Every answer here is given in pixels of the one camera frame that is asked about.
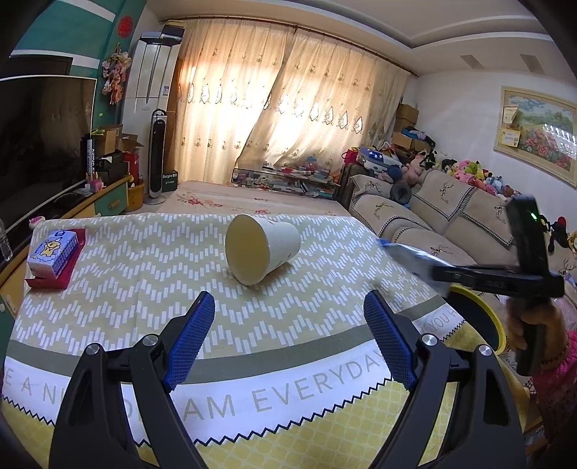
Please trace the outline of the right hand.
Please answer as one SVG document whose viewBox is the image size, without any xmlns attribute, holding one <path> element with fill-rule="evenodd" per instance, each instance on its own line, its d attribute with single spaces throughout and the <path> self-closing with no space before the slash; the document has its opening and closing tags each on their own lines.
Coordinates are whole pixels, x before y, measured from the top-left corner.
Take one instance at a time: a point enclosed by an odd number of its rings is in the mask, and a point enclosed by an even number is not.
<svg viewBox="0 0 577 469">
<path fill-rule="evenodd" d="M 541 369 L 550 369 L 559 365 L 565 358 L 570 346 L 564 319 L 559 308 L 553 303 L 526 309 L 518 299 L 507 300 L 507 340 L 515 350 L 526 350 L 528 343 L 524 332 L 525 325 L 543 327 L 544 345 Z"/>
</svg>

